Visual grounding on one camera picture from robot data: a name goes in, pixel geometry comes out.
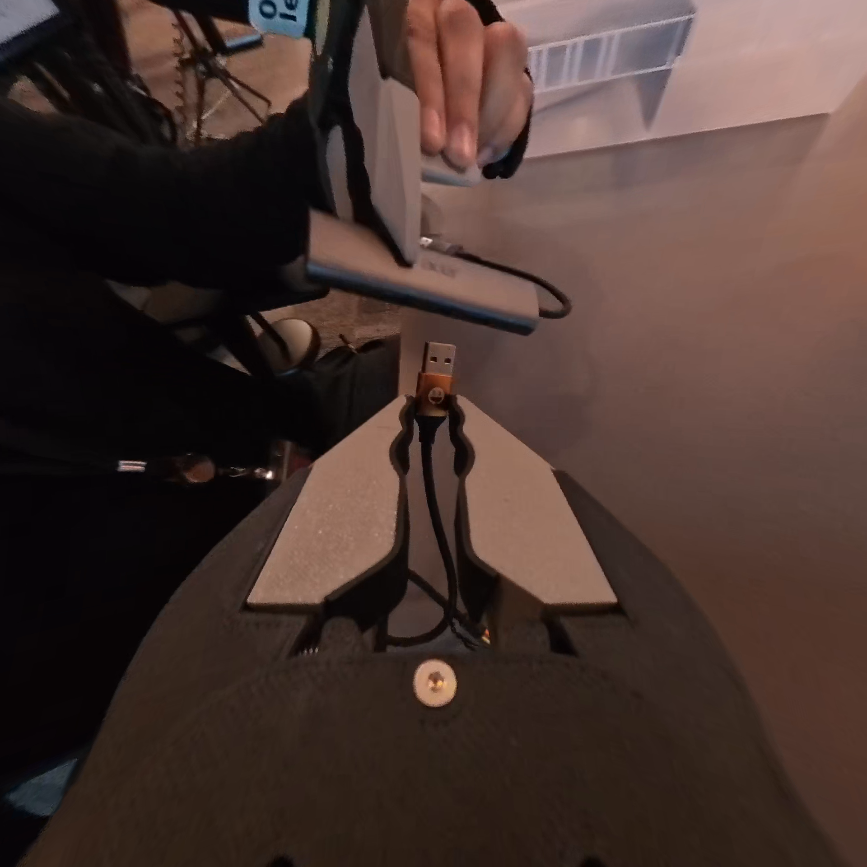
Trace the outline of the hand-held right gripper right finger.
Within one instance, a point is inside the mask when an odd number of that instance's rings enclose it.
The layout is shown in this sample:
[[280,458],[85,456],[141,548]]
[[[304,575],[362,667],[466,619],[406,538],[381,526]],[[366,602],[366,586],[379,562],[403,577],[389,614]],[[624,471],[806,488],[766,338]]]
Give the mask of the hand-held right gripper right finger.
[[474,620],[618,604],[553,467],[463,396],[450,437],[461,601]]

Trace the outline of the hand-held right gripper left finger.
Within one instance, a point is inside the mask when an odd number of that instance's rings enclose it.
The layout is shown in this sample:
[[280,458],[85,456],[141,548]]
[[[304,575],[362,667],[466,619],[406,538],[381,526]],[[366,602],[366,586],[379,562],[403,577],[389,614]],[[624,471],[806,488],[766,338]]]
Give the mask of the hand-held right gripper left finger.
[[395,559],[413,407],[394,399],[312,465],[246,598],[251,609],[323,610]]

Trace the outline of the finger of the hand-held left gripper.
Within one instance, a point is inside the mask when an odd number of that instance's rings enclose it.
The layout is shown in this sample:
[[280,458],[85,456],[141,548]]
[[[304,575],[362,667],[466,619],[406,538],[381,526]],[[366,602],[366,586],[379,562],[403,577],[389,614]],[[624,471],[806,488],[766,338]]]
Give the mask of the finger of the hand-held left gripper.
[[420,253],[420,107],[415,93],[374,68],[359,75],[359,130],[374,211],[401,261]]
[[342,27],[326,37],[322,51],[312,56],[308,88],[315,167],[322,191],[318,207],[350,223],[354,221],[354,208],[346,145],[353,120],[349,73],[355,31],[355,27]]

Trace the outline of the black braided cable gold plug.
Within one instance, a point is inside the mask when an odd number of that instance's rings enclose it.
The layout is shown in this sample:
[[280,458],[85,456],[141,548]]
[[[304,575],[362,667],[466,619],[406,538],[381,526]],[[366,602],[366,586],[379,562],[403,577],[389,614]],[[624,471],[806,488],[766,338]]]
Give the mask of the black braided cable gold plug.
[[377,628],[374,643],[379,650],[428,645],[447,631],[471,651],[487,648],[491,644],[489,631],[479,623],[472,622],[468,615],[459,610],[457,565],[447,539],[434,480],[434,444],[439,428],[449,418],[455,358],[454,345],[438,341],[426,342],[417,378],[414,406],[414,431],[418,434],[420,445],[423,489],[428,517],[446,574],[447,592],[445,595],[440,594],[426,579],[413,571],[408,572],[408,578],[439,606],[441,617],[428,631],[410,636],[389,634],[387,621],[383,620]]

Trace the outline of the grey usb hub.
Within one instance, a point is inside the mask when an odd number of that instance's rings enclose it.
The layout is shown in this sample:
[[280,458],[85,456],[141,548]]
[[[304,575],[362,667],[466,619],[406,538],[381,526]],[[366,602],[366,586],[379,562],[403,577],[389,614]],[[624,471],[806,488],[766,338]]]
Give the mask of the grey usb hub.
[[304,272],[330,289],[500,331],[528,335],[540,320],[531,281],[428,249],[404,266],[369,229],[316,210],[309,212]]

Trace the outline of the clear plastic bin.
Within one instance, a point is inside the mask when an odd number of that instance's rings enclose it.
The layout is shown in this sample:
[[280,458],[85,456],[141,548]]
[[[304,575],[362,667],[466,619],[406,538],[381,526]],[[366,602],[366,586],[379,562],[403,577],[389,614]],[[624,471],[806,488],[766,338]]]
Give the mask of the clear plastic bin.
[[506,2],[542,158],[833,113],[851,90],[826,2]]

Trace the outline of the person's left forearm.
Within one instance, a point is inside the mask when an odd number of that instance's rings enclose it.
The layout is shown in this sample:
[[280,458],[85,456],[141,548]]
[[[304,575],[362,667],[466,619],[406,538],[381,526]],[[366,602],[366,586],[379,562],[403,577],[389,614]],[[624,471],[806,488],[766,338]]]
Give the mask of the person's left forearm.
[[308,102],[179,150],[2,98],[2,274],[177,282],[245,312],[323,298],[300,264],[309,210],[326,203]]

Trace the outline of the person's left hand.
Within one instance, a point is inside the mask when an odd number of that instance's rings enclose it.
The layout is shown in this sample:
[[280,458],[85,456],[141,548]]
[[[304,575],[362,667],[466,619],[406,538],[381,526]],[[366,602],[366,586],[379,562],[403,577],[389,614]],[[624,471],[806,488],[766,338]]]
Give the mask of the person's left hand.
[[493,2],[410,1],[408,56],[420,148],[457,170],[509,179],[529,138],[533,83],[521,31]]

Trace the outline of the black tripod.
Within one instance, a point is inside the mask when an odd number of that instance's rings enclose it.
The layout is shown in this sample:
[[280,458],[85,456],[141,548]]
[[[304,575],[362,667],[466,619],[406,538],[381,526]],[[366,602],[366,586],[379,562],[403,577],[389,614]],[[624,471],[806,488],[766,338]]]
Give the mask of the black tripod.
[[211,122],[226,103],[263,124],[271,100],[230,69],[230,60],[264,47],[264,36],[248,28],[226,37],[211,16],[169,8],[172,18],[172,58],[175,79],[174,123],[179,145],[192,147],[218,140]]

